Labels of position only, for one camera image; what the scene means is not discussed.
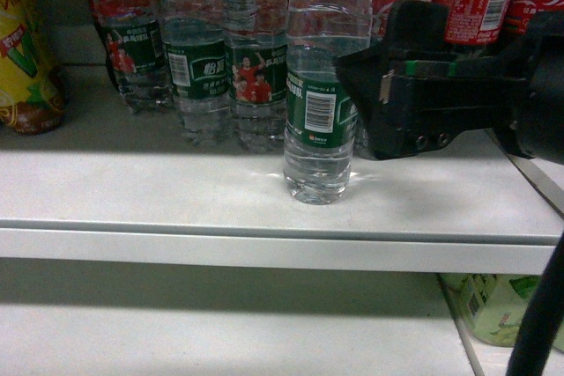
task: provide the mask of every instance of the water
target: water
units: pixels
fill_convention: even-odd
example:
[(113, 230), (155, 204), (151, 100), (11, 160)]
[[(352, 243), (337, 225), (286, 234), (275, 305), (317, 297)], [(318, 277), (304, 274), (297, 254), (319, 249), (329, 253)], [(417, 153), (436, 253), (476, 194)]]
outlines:
[[(368, 37), (308, 37), (288, 39), (288, 71), (302, 81), (322, 82), (340, 87), (332, 61), (368, 47)], [(336, 147), (306, 144), (288, 125), (285, 132), (284, 175), (290, 194), (309, 204), (329, 204), (344, 193), (351, 172), (356, 115), (354, 109)]]
[(368, 132), (364, 126), (364, 122), (359, 118), (356, 121), (356, 134), (354, 136), (354, 155), (358, 158), (366, 160), (375, 160), (370, 149), (368, 140)]
[[(106, 31), (126, 30), (133, 26), (148, 24), (156, 24), (156, 21), (150, 17), (132, 18), (127, 21), (108, 19)], [(154, 46), (157, 54), (164, 56), (160, 38), (155, 41)], [(114, 74), (122, 101), (133, 114), (171, 106), (170, 83), (164, 57), (162, 61), (143, 73), (126, 73), (114, 68)]]
[[(162, 34), (183, 135), (194, 145), (214, 145), (228, 139), (233, 127), (222, 28), (202, 19), (173, 18), (163, 25)], [(174, 52), (180, 54), (176, 59)], [(195, 75), (194, 70), (202, 61), (201, 73)]]
[(224, 0), (223, 4), (235, 134), (247, 151), (281, 151), (286, 125), (287, 0)]
[(170, 106), (170, 83), (152, 1), (93, 2), (125, 105), (133, 113)]

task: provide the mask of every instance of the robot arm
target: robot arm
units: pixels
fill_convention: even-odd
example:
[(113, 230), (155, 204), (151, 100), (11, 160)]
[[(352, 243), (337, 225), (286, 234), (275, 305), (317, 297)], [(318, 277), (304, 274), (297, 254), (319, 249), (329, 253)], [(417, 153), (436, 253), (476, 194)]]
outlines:
[(540, 12), (496, 56), (457, 60), (443, 41), (448, 10), (394, 4), (384, 39), (336, 60), (377, 159), (440, 150), (493, 129), (505, 151), (564, 163), (564, 12)]

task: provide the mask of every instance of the barcode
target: barcode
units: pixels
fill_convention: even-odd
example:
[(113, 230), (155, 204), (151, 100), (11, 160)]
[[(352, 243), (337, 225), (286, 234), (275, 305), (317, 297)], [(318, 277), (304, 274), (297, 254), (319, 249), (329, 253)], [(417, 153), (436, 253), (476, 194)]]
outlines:
[(472, 313), (472, 318), (474, 318), (479, 310), (479, 302), (476, 296), (473, 294), (468, 301), (468, 309), (470, 310), (470, 313)]
[(336, 103), (336, 94), (307, 92), (305, 129), (326, 134), (333, 132)]
[(486, 15), (482, 20), (480, 31), (497, 30), (503, 20), (503, 12), (509, 0), (489, 0), (486, 8)]
[(186, 56), (169, 53), (168, 63), (170, 64), (170, 74), (172, 75), (173, 83), (190, 87), (190, 74)]
[(151, 31), (152, 49), (155, 52), (155, 57), (163, 55), (162, 39), (160, 38), (159, 30)]

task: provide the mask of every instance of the bottle label with people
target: bottle label with people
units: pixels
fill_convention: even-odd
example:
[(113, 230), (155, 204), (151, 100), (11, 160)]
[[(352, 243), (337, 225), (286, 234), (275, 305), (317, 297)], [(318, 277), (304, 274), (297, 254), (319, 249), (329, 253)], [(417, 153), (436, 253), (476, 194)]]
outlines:
[(288, 122), (305, 145), (332, 149), (352, 139), (358, 111), (340, 83), (299, 77), (288, 71)]
[(203, 100), (227, 92), (223, 41), (189, 47), (165, 43), (165, 49), (175, 96)]
[(445, 41), (483, 45), (497, 40), (509, 0), (434, 0), (449, 7)]
[(286, 46), (226, 48), (230, 96), (243, 103), (268, 104), (286, 98)]
[(164, 65), (159, 24), (105, 27), (106, 46), (117, 73), (143, 75)]

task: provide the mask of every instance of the metal shelf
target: metal shelf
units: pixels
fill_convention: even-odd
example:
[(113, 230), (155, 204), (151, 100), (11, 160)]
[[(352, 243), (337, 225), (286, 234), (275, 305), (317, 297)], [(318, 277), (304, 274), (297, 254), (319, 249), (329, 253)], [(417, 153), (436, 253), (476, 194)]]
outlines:
[(0, 376), (474, 374), (434, 275), (17, 259), (0, 272)]
[(531, 185), (564, 216), (564, 166), (543, 159), (527, 160), (516, 156), (509, 159)]
[(0, 255), (308, 269), (540, 273), (564, 223), (488, 135), (355, 159), (342, 200), (287, 194), (282, 152), (198, 149), (132, 116), (102, 67), (69, 69), (64, 125), (0, 129)]

